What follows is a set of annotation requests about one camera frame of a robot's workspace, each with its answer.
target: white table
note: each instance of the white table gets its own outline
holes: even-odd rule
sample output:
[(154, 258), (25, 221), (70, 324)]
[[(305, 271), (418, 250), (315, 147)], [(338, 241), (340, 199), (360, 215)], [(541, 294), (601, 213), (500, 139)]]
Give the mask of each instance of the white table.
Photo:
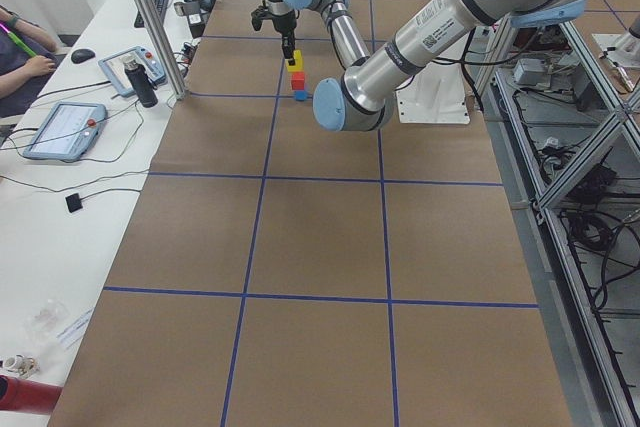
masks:
[[(179, 52), (183, 43), (191, 40), (191, 35), (186, 20), (177, 17), (171, 7), (175, 1), (170, 0), (164, 26), (172, 49)], [(74, 46), (74, 49), (90, 48), (96, 58), (76, 65), (67, 56), (43, 93), (106, 80), (98, 67), (98, 59), (136, 45), (153, 51), (146, 29), (133, 28), (136, 12), (133, 0), (108, 0)], [(133, 143), (119, 160), (75, 164), (29, 161), (15, 151), (3, 150), (0, 151), (0, 174), (61, 189), (103, 176), (147, 169), (171, 115), (170, 105), (174, 103), (171, 87), (161, 86), (157, 91), (158, 104), (150, 109), (139, 106), (138, 111), (127, 108), (135, 97), (112, 98), (115, 94), (115, 89), (108, 85), (46, 96), (34, 103), (17, 128), (38, 127), (57, 100), (72, 98), (77, 102), (103, 103), (110, 115), (118, 115), (107, 121), (85, 157), (117, 157), (144, 119)], [(13, 138), (18, 145), (25, 145), (30, 137), (27, 132), (17, 133)], [(5, 142), (3, 148), (10, 145)], [(145, 174), (129, 175), (63, 193), (45, 192), (5, 179), (0, 181), (0, 358), (15, 354), (34, 356), (41, 364), (41, 372), (30, 380), (63, 385), (80, 342), (68, 350), (53, 341), (32, 342), (23, 328), (25, 320), (37, 314), (48, 299), (56, 299), (69, 313), (55, 329), (57, 333), (94, 307), (138, 194), (116, 191), (97, 195), (87, 199), (84, 208), (73, 214), (67, 210), (65, 197), (75, 192), (83, 197), (112, 188), (139, 190), (145, 178)], [(47, 422), (47, 416), (0, 412), (3, 427), (44, 426)]]

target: colored block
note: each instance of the colored block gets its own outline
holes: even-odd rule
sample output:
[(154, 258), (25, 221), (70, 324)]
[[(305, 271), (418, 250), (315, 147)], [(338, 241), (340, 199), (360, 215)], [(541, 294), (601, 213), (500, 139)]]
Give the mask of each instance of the colored block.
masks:
[(302, 60), (302, 52), (298, 49), (293, 51), (293, 59), (286, 59), (285, 65), (287, 66), (287, 72), (303, 72), (304, 61)]
[(299, 102), (304, 102), (305, 100), (307, 100), (308, 97), (309, 97), (309, 94), (307, 93), (306, 90), (294, 90), (293, 91), (293, 98), (296, 99)]
[(291, 73), (291, 90), (305, 90), (304, 81), (305, 81), (304, 72), (292, 72)]

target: black computer mouse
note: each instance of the black computer mouse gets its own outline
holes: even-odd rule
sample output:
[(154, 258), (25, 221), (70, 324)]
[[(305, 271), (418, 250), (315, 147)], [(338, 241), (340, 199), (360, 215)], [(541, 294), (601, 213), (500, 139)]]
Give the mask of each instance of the black computer mouse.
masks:
[(81, 64), (89, 59), (93, 59), (96, 53), (91, 49), (78, 49), (71, 52), (71, 62)]

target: black cylinder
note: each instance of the black cylinder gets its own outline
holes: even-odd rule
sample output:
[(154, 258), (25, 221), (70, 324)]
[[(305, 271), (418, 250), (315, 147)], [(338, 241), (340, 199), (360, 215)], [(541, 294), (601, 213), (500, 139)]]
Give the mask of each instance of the black cylinder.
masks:
[(124, 61), (124, 73), (144, 107), (153, 107), (158, 103), (153, 85), (143, 65), (138, 64), (135, 59), (127, 59)]

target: yellow object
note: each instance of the yellow object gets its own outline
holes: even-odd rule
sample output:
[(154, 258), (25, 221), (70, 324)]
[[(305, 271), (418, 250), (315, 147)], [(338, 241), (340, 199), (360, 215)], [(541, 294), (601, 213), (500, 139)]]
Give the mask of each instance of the yellow object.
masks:
[(293, 51), (293, 62), (291, 59), (284, 59), (284, 63), (287, 66), (287, 72), (290, 74), (304, 71), (304, 61), (302, 60), (302, 52), (300, 50), (296, 49)]

